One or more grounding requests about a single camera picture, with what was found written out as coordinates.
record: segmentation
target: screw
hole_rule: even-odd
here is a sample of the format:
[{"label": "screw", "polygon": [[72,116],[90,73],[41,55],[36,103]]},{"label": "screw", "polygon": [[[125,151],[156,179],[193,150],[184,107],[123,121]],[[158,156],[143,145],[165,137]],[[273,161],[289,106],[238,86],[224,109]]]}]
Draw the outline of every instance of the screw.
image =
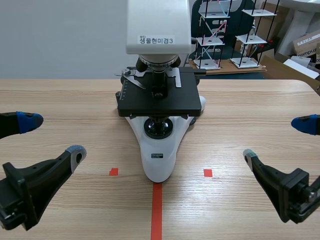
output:
[{"label": "screw", "polygon": [[313,202],[316,198],[317,198],[317,194],[314,191],[310,192],[308,197],[309,203]]},{"label": "screw", "polygon": [[122,75],[124,75],[124,76],[129,76],[130,74],[131,74],[130,69],[125,68],[125,69],[122,70]]}]

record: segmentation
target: brand logo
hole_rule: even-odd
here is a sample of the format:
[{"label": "brand logo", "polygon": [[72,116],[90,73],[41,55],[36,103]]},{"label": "brand logo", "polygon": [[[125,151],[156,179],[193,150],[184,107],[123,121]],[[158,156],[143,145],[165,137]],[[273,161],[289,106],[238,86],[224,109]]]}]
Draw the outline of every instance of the brand logo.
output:
[{"label": "brand logo", "polygon": [[163,159],[164,155],[162,153],[152,153],[151,158],[152,159]]},{"label": "brand logo", "polygon": [[304,53],[302,53],[302,54],[299,54],[298,56],[299,56],[299,57],[309,56],[309,55],[311,55],[312,53],[315,53],[316,51],[317,51],[317,49],[315,48],[315,49],[313,49],[313,50],[309,50],[309,51],[306,51],[306,52],[304,52]]}]

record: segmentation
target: wooden table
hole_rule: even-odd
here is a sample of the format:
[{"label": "wooden table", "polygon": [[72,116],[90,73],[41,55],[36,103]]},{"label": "wooden table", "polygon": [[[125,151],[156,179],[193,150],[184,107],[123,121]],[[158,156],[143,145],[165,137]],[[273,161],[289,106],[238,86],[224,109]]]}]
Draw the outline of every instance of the wooden table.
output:
[{"label": "wooden table", "polygon": [[[1,164],[27,167],[81,144],[87,158],[40,223],[0,231],[1,240],[149,240],[153,184],[140,148],[118,116],[119,80],[0,80],[0,112],[40,113],[41,128],[0,140]],[[245,149],[285,173],[320,174],[320,137],[290,125],[320,114],[319,96],[297,80],[202,80],[203,115],[185,135],[163,183],[164,240],[316,240],[320,210],[282,223],[243,159]],[[119,168],[118,176],[109,176]],[[213,170],[213,178],[204,177]]]}]

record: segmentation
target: microscope base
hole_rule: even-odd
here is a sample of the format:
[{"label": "microscope base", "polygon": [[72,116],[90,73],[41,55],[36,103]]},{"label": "microscope base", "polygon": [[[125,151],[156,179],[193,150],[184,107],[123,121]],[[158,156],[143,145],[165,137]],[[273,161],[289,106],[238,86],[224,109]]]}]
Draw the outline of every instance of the microscope base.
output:
[{"label": "microscope base", "polygon": [[[203,111],[206,106],[206,99],[200,96],[200,101],[201,111]],[[126,119],[140,145],[142,166],[146,176],[152,182],[164,182],[174,170],[178,147],[194,117],[184,119],[180,116],[171,116],[173,132],[165,139],[152,139],[146,135],[144,124],[148,119],[147,116],[139,116],[133,119],[126,117]]]}]

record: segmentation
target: gray fingertip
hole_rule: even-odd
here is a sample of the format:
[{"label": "gray fingertip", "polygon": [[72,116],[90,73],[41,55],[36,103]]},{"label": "gray fingertip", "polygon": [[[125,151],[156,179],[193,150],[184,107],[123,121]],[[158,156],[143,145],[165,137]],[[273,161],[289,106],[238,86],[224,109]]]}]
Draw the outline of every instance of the gray fingertip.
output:
[{"label": "gray fingertip", "polygon": [[78,165],[86,158],[87,151],[81,145],[70,146],[66,149],[66,151],[71,154],[71,171],[74,173]]},{"label": "gray fingertip", "polygon": [[251,149],[246,149],[243,151],[243,157],[244,158],[245,157],[250,157],[250,158],[257,157],[257,154],[254,151],[252,151]]}]

